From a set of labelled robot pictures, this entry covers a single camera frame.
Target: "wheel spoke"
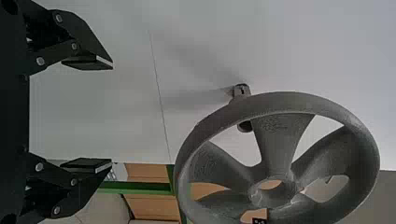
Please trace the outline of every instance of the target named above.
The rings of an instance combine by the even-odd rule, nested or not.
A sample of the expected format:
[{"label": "wheel spoke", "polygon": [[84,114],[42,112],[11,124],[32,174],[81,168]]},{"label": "wheel spoke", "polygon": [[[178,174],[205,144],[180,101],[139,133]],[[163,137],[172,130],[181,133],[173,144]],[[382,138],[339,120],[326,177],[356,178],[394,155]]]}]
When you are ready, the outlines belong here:
[{"label": "wheel spoke", "polygon": [[306,187],[319,178],[347,175],[358,162],[359,144],[354,134],[342,127],[317,141],[291,166],[297,182]]},{"label": "wheel spoke", "polygon": [[269,176],[288,175],[298,142],[314,115],[279,114],[251,121]]},{"label": "wheel spoke", "polygon": [[303,194],[297,194],[290,203],[275,209],[268,209],[268,223],[313,223],[317,207],[317,202]]},{"label": "wheel spoke", "polygon": [[235,193],[231,190],[209,194],[200,199],[198,203],[215,215],[225,216],[235,220],[239,220],[246,211],[254,209],[248,196]]},{"label": "wheel spoke", "polygon": [[253,184],[249,169],[220,147],[206,142],[191,161],[190,182],[218,184],[246,192]]}]

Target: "gray cast metal wheel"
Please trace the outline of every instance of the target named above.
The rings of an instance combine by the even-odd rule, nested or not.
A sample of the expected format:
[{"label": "gray cast metal wheel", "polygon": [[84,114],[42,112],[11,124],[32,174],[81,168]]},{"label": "gray cast metal wheel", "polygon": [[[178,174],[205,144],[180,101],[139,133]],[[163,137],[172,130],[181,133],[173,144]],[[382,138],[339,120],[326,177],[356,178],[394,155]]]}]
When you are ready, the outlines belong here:
[{"label": "gray cast metal wheel", "polygon": [[[344,126],[323,137],[297,161],[297,144],[315,115]],[[251,121],[262,162],[247,167],[210,142],[223,130]],[[237,224],[247,210],[268,208],[268,223],[334,223],[370,194],[379,171],[374,138],[352,113],[327,99],[298,92],[253,95],[226,105],[200,121],[177,156],[174,183],[180,208],[194,224]],[[348,183],[326,203],[301,193],[319,178],[346,175]],[[282,184],[270,190],[268,180]],[[190,183],[205,182],[229,190],[199,201]]]}]

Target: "white ceiling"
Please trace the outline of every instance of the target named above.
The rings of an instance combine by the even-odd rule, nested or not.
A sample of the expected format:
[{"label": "white ceiling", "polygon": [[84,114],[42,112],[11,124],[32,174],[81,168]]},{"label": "white ceiling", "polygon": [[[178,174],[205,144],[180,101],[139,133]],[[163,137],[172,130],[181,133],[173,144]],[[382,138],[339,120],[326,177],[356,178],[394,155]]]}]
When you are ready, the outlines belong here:
[{"label": "white ceiling", "polygon": [[[345,106],[371,130],[381,168],[396,169],[396,2],[37,2],[76,12],[115,61],[110,72],[57,65],[33,78],[40,155],[174,162],[196,122],[230,100],[225,89],[246,82],[253,93],[303,91]],[[315,119],[296,157],[338,126]],[[259,161],[252,134],[231,129],[214,141],[245,164]]]}]

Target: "green beam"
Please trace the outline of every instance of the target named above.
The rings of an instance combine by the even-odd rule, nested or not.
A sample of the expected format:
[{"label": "green beam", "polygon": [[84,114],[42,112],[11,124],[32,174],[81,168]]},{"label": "green beam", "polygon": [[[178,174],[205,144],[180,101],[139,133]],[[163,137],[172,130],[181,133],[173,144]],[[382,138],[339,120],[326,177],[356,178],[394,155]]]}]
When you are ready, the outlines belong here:
[{"label": "green beam", "polygon": [[173,195],[171,186],[163,183],[104,182],[97,192],[111,194]]}]

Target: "screw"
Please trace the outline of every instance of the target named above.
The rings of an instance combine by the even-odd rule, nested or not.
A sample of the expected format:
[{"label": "screw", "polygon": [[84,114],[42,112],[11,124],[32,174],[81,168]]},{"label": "screw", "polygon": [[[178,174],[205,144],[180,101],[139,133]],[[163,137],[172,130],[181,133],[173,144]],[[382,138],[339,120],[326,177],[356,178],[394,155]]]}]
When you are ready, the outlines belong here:
[{"label": "screw", "polygon": [[37,59],[35,59],[35,61],[40,66],[43,66],[44,64],[46,64],[46,61],[42,57],[38,57]]},{"label": "screw", "polygon": [[41,171],[43,171],[44,170],[44,165],[43,165],[43,163],[38,163],[36,166],[35,166],[35,170],[37,171],[37,172],[41,172]]},{"label": "screw", "polygon": [[53,209],[53,214],[54,215],[59,215],[61,213],[61,207],[60,206],[56,206],[54,209]]},{"label": "screw", "polygon": [[62,19],[62,16],[59,15],[59,14],[57,14],[57,15],[55,16],[55,19],[56,19],[57,22],[63,22],[63,21],[64,21],[64,19]]},{"label": "screw", "polygon": [[73,43],[73,44],[72,44],[72,49],[73,49],[73,50],[76,50],[77,48],[78,48],[77,44],[76,44],[76,43]]},{"label": "screw", "polygon": [[72,179],[72,181],[70,182],[70,185],[72,186],[72,187],[74,187],[76,184],[77,184],[77,180],[76,179]]}]

